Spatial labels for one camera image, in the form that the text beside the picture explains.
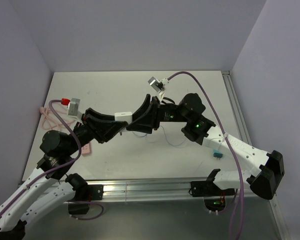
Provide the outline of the white charger plug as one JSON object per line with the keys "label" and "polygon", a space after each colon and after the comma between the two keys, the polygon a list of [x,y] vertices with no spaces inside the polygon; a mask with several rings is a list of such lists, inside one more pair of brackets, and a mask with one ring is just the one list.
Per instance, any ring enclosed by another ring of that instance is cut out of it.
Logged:
{"label": "white charger plug", "polygon": [[116,112],[114,114],[114,120],[117,122],[127,122],[127,124],[131,124],[133,121],[133,114],[132,112]]}

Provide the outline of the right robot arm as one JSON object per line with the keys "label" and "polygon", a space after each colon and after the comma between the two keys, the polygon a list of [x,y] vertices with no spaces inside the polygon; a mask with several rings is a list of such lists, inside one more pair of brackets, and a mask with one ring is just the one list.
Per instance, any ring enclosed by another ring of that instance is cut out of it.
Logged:
{"label": "right robot arm", "polygon": [[151,134],[161,123],[185,123],[181,132],[189,141],[220,151],[239,164],[240,169],[236,171],[211,172],[206,183],[210,194],[248,187],[258,197],[271,200],[285,174],[283,155],[276,150],[260,150],[222,131],[203,116],[205,109],[196,93],[186,94],[179,104],[162,104],[156,96],[147,94],[126,129]]}

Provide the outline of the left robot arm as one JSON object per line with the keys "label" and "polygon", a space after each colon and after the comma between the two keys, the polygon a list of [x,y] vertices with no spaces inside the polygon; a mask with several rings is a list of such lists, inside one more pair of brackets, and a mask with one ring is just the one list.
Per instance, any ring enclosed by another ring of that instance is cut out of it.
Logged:
{"label": "left robot arm", "polygon": [[79,114],[74,129],[53,112],[69,133],[49,130],[42,139],[43,158],[24,183],[0,205],[0,240],[21,240],[26,229],[64,202],[87,204],[88,183],[77,173],[68,174],[92,140],[105,143],[132,123],[131,112],[100,114],[88,109]]}

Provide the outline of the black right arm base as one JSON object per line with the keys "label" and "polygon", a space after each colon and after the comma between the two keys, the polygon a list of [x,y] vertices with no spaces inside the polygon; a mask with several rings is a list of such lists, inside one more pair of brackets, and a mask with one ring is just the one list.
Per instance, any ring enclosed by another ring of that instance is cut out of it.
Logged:
{"label": "black right arm base", "polygon": [[212,181],[202,180],[202,181],[191,181],[190,189],[188,193],[196,197],[223,197],[223,196],[234,196],[234,188],[220,189]]}

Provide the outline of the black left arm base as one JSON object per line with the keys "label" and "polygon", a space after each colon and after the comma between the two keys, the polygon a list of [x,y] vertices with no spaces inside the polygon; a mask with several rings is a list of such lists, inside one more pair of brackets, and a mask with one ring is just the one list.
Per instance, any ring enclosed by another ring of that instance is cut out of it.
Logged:
{"label": "black left arm base", "polygon": [[92,217],[84,216],[94,206],[94,203],[102,200],[104,194],[104,186],[85,185],[75,191],[74,197],[68,202],[67,210],[71,217],[76,217],[81,220],[92,219]]}

